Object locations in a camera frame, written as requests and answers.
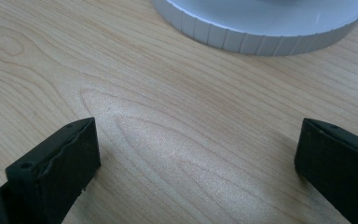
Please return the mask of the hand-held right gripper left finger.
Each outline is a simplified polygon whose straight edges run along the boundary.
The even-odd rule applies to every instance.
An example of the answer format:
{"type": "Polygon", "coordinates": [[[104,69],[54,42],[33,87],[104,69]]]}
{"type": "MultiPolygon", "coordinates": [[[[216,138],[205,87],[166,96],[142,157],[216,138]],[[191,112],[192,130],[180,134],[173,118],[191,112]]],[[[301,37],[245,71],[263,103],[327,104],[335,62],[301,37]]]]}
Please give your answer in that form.
{"type": "Polygon", "coordinates": [[[95,119],[63,126],[6,168],[10,224],[62,224],[100,166],[95,119]]]}

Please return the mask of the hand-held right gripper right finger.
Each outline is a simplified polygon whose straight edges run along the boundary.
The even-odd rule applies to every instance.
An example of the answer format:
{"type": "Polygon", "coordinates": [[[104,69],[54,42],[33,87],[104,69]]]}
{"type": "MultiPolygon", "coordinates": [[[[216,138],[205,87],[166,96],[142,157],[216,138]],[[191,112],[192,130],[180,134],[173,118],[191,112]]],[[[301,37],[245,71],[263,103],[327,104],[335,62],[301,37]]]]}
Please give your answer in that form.
{"type": "Polygon", "coordinates": [[[358,224],[358,136],[334,124],[304,119],[296,171],[351,224],[358,224]]]}

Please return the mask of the white round ribbed plate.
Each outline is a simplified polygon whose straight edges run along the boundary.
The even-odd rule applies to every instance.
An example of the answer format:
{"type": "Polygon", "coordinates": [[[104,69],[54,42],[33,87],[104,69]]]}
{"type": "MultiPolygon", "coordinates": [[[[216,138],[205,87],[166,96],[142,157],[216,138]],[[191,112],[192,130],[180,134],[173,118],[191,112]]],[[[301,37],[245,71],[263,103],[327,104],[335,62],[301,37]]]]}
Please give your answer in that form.
{"type": "Polygon", "coordinates": [[[323,49],[358,23],[358,0],[151,0],[176,30],[217,49],[287,56],[323,49]]]}

